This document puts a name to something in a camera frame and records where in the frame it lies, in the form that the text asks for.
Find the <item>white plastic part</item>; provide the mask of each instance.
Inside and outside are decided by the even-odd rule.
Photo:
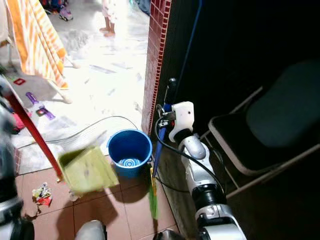
[[[194,104],[190,101],[183,101],[171,106],[172,111],[175,111],[174,128],[169,133],[169,139],[175,143],[175,135],[183,129],[194,129],[192,125],[195,121]]]

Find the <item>towel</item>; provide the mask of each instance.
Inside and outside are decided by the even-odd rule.
[[[63,61],[67,53],[39,0],[6,0],[6,4],[21,70],[64,87]]]

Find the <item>chair backrest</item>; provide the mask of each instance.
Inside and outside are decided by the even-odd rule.
[[[266,147],[293,147],[320,123],[320,60],[288,67],[246,112],[253,135]]]

